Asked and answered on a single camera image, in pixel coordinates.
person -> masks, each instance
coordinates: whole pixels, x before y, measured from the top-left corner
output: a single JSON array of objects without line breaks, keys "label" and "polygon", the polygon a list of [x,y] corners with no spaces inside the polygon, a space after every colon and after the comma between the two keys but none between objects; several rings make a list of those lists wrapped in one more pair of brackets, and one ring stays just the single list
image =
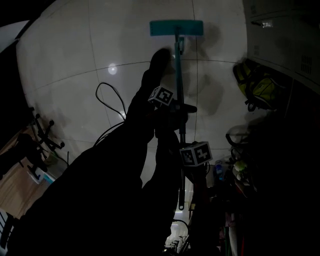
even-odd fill
[{"label": "person", "polygon": [[[171,234],[182,166],[166,113],[155,111],[148,98],[169,60],[168,49],[153,55],[124,124],[75,159],[21,217],[9,238],[8,256],[162,252]],[[142,188],[154,135],[156,168]]]}]

